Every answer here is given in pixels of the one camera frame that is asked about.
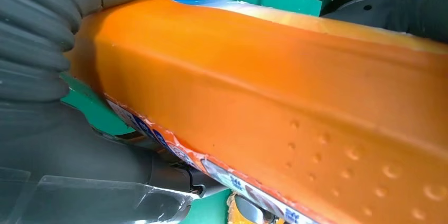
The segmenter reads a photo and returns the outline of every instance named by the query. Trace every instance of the transparent plastic sheet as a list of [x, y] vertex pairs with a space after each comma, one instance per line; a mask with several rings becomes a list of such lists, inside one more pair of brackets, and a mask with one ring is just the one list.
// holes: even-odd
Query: transparent plastic sheet
[[198, 196], [149, 185], [0, 168], [1, 224], [179, 223]]

